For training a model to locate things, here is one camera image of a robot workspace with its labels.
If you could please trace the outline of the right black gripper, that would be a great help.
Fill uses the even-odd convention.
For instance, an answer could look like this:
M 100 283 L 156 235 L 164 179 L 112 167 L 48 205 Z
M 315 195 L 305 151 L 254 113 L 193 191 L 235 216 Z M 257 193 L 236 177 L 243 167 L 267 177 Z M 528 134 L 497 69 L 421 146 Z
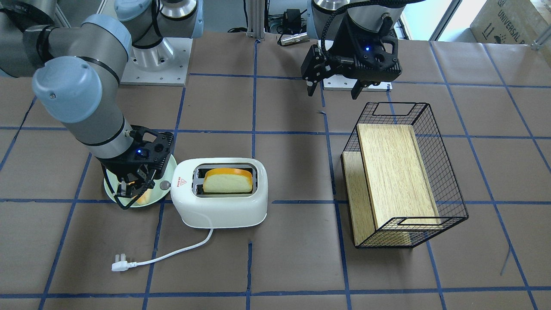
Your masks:
M 115 196 L 129 199 L 140 198 L 148 189 L 152 189 L 153 195 L 156 160 L 149 146 L 132 146 L 118 157 L 99 158 L 99 162 L 117 177 Z

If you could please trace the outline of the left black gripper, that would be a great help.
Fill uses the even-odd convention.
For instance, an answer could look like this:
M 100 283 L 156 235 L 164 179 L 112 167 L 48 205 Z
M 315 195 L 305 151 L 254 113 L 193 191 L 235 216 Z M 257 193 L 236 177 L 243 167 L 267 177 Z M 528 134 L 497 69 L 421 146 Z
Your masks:
M 325 44 L 325 56 L 313 44 L 300 67 L 308 96 L 313 96 L 323 79 L 338 74 L 356 81 L 351 89 L 351 98 L 356 100 L 371 85 L 371 32 L 350 17 L 336 17 L 321 35 L 321 43 Z

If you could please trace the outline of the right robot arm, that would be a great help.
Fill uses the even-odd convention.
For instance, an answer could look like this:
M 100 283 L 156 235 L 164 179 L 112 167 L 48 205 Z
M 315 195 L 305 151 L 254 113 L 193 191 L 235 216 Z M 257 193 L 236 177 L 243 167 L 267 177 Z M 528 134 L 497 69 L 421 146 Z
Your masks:
M 112 16 L 94 14 L 81 26 L 55 26 L 55 0 L 1 2 L 1 76 L 31 77 L 35 96 L 118 180 L 116 198 L 137 199 L 153 188 L 145 129 L 116 106 L 130 58 L 131 36 Z

